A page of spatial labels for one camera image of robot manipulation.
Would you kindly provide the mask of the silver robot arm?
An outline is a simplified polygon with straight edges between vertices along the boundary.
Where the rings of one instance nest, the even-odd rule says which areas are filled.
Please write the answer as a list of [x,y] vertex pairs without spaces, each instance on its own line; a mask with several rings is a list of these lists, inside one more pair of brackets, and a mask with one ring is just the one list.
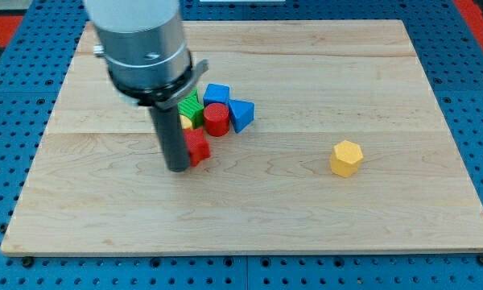
[[118,91],[141,106],[167,110],[186,98],[208,70],[193,63],[178,0],[84,0]]

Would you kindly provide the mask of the green block behind arm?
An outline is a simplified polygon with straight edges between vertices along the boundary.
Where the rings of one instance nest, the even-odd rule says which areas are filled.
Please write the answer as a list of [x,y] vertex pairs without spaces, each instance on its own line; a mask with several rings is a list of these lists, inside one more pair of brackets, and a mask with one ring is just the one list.
[[198,102],[198,89],[194,88],[186,98]]

